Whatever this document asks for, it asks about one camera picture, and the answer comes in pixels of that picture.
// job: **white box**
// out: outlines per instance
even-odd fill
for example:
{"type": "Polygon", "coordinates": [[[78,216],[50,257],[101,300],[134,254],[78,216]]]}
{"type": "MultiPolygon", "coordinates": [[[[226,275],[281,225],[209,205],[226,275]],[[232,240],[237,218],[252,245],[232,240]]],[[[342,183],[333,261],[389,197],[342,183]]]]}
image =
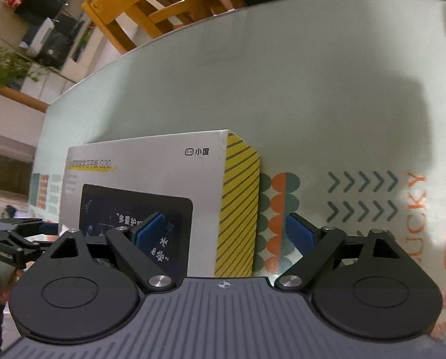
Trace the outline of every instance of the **white box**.
{"type": "MultiPolygon", "coordinates": [[[[85,184],[159,195],[154,199],[142,195],[151,205],[153,200],[157,201],[156,205],[161,201],[164,204],[166,197],[160,196],[168,196],[170,204],[176,201],[180,206],[179,200],[171,197],[182,197],[191,200],[193,205],[187,275],[250,276],[255,246],[259,164],[259,154],[229,130],[70,147],[63,178],[59,225],[60,228],[62,225],[79,228],[81,216],[87,214],[85,204],[92,201],[84,196],[82,203],[85,184]]],[[[121,205],[121,201],[115,200],[115,204],[121,205]]],[[[125,225],[125,222],[121,223],[122,216],[130,226],[134,220],[144,219],[131,217],[130,222],[128,215],[116,212],[126,207],[114,208],[115,212],[107,213],[112,209],[110,205],[105,206],[110,208],[102,214],[111,215],[111,222],[105,224],[125,225]]]]}

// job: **potted plant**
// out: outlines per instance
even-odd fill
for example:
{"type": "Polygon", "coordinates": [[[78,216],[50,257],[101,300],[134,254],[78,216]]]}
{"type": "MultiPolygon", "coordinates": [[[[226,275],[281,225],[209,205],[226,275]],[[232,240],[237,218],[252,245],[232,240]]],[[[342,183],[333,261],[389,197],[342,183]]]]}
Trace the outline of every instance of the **potted plant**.
{"type": "Polygon", "coordinates": [[[8,87],[9,83],[29,77],[38,82],[42,71],[35,71],[33,62],[19,55],[15,50],[0,47],[0,94],[33,109],[45,112],[48,104],[8,87]]]}

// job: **blue gripper pad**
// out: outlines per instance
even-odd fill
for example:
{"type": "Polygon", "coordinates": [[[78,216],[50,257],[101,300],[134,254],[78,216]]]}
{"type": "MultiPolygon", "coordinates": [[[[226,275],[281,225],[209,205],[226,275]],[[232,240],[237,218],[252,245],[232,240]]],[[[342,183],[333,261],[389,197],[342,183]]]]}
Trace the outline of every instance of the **blue gripper pad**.
{"type": "Polygon", "coordinates": [[[301,255],[306,255],[316,246],[317,239],[309,225],[304,225],[289,214],[286,216],[285,229],[289,241],[294,244],[301,255]]]}
{"type": "Polygon", "coordinates": [[[134,244],[167,274],[173,272],[178,263],[172,228],[174,225],[160,213],[142,227],[134,238],[134,244]]]}

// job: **white wall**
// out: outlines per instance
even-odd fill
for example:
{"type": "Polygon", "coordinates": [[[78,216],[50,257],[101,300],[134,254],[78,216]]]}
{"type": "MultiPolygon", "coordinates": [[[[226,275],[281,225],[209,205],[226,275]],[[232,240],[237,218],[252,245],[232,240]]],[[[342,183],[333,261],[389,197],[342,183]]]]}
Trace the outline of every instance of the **white wall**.
{"type": "MultiPolygon", "coordinates": [[[[33,69],[35,71],[41,71],[41,68],[36,64],[33,65],[33,69]]],[[[37,82],[33,82],[29,77],[25,78],[20,91],[47,104],[52,104],[60,94],[73,85],[74,83],[68,79],[49,72],[39,76],[37,82]]]]}
{"type": "MultiPolygon", "coordinates": [[[[97,54],[100,48],[100,44],[102,43],[103,40],[105,40],[105,36],[98,28],[95,28],[93,30],[92,35],[90,36],[88,44],[78,57],[78,61],[75,62],[73,61],[73,59],[68,57],[65,61],[65,64],[63,65],[63,68],[60,71],[60,74],[75,82],[80,82],[83,78],[89,75],[90,65],[92,64],[95,54],[97,54]]],[[[70,51],[69,55],[73,54],[74,49],[77,46],[77,43],[78,43],[78,38],[72,50],[70,51]]]]}
{"type": "Polygon", "coordinates": [[[0,135],[0,155],[2,156],[32,163],[36,151],[36,147],[0,135]]]}
{"type": "Polygon", "coordinates": [[[36,147],[44,119],[44,113],[0,95],[1,136],[36,147]]]}

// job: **product box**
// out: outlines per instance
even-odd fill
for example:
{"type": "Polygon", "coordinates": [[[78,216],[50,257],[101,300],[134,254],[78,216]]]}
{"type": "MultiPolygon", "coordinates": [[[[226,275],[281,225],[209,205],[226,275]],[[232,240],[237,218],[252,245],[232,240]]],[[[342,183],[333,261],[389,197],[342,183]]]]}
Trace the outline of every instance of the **product box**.
{"type": "Polygon", "coordinates": [[[150,136],[70,147],[59,214],[99,235],[155,212],[167,232],[150,256],[171,274],[251,275],[259,154],[229,130],[150,136]]]}

